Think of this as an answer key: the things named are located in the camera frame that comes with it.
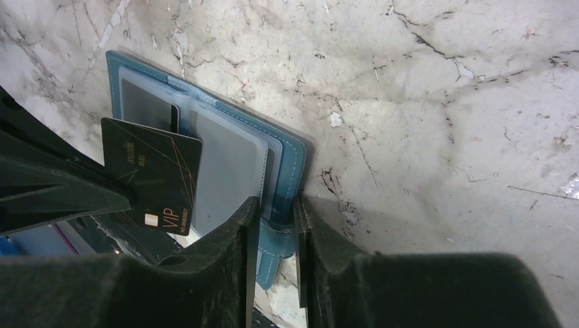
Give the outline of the grey card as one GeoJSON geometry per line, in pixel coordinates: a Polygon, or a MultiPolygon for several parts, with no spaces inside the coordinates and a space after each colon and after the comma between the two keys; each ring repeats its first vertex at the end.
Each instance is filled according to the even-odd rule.
{"type": "Polygon", "coordinates": [[[260,137],[207,110],[188,115],[191,135],[202,141],[193,229],[207,235],[248,197],[261,197],[268,146],[260,137]]]}

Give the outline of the black credit card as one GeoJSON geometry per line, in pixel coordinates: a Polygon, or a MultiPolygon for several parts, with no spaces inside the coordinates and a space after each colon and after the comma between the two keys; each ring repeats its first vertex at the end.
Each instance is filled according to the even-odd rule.
{"type": "Polygon", "coordinates": [[[177,133],[180,109],[170,87],[153,80],[121,79],[123,120],[177,133]]]}
{"type": "Polygon", "coordinates": [[[115,118],[101,120],[104,167],[128,187],[129,210],[119,222],[180,236],[190,232],[203,143],[115,118]]]}

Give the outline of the blue leather card holder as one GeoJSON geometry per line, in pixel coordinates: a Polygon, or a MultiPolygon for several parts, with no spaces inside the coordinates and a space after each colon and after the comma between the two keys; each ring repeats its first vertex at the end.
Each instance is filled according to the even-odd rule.
{"type": "Polygon", "coordinates": [[[106,54],[115,118],[202,142],[190,230],[207,235],[246,198],[261,200],[257,283],[295,252],[291,204],[307,162],[303,139],[219,95],[119,51],[106,54]]]}

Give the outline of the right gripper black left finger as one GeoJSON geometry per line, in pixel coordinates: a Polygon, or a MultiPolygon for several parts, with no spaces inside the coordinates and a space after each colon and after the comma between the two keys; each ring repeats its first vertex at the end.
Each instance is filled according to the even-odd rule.
{"type": "Polygon", "coordinates": [[[156,266],[125,255],[1,259],[2,327],[250,327],[259,200],[156,266]]]}

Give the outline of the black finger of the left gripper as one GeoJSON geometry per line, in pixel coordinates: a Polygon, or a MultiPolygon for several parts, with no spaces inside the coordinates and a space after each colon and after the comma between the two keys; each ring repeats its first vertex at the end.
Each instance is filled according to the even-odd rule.
{"type": "Polygon", "coordinates": [[[1,235],[129,210],[134,195],[1,90],[1,235]]]}

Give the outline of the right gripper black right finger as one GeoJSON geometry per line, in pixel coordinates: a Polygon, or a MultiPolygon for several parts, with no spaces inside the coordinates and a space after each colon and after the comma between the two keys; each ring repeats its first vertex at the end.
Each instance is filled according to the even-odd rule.
{"type": "Polygon", "coordinates": [[[301,308],[309,327],[558,327],[530,269],[501,253],[369,253],[293,203],[301,308]]]}

